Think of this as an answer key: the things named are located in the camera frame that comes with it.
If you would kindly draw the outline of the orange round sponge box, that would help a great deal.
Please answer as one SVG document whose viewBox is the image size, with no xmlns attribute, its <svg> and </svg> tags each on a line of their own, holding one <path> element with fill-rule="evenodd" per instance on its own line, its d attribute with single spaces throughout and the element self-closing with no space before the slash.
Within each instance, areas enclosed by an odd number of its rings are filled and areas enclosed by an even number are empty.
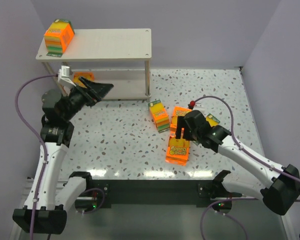
<svg viewBox="0 0 300 240">
<path fill-rule="evenodd" d="M 189 108 L 175 106 L 171 117 L 170 130 L 175 132 L 177 130 L 178 117 L 184 117 L 187 113 L 191 111 L 192 110 Z"/>
<path fill-rule="evenodd" d="M 77 84 L 78 86 L 83 87 L 83 88 L 86 88 L 86 86 L 79 80 L 79 77 L 84 77 L 85 79 L 87 79 L 91 82 L 95 81 L 95 76 L 92 72 L 87 72 L 87 71 L 84 71 L 84 72 L 76 71 L 76 72 L 74 72 L 72 81 L 75 84 Z"/>
<path fill-rule="evenodd" d="M 183 138 L 176 139 L 171 134 L 168 140 L 165 161 L 170 164 L 185 166 L 189 159 L 190 142 Z"/>
</svg>

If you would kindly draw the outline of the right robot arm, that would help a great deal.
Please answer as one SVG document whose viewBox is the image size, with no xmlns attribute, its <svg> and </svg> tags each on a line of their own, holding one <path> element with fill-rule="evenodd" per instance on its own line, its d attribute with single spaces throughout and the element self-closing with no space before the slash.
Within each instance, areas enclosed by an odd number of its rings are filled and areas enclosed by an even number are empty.
<svg viewBox="0 0 300 240">
<path fill-rule="evenodd" d="M 221 125 L 211 126 L 199 110 L 178 116 L 175 136 L 194 141 L 204 148 L 234 161 L 259 180 L 248 183 L 226 173 L 219 180 L 228 193 L 238 193 L 263 201 L 272 212 L 284 216 L 300 196 L 299 170 L 283 166 L 251 150 Z"/>
</svg>

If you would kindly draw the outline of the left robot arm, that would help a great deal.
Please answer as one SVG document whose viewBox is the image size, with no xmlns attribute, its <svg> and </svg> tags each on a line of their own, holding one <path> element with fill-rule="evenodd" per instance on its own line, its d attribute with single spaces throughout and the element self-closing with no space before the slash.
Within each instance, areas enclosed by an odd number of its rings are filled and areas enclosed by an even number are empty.
<svg viewBox="0 0 300 240">
<path fill-rule="evenodd" d="M 13 211 L 13 221 L 31 239 L 34 234 L 60 235 L 66 226 L 68 211 L 80 195 L 91 193 L 94 199 L 106 198 L 104 190 L 94 187 L 88 171 L 73 172 L 65 186 L 57 192 L 59 172 L 70 147 L 74 125 L 71 119 L 84 107 L 93 107 L 114 88 L 111 83 L 99 83 L 79 77 L 83 86 L 68 77 L 59 81 L 70 89 L 62 95 L 56 89 L 45 92 L 42 97 L 43 116 L 41 131 L 35 132 L 40 142 L 37 170 L 31 190 L 22 208 Z"/>
</svg>

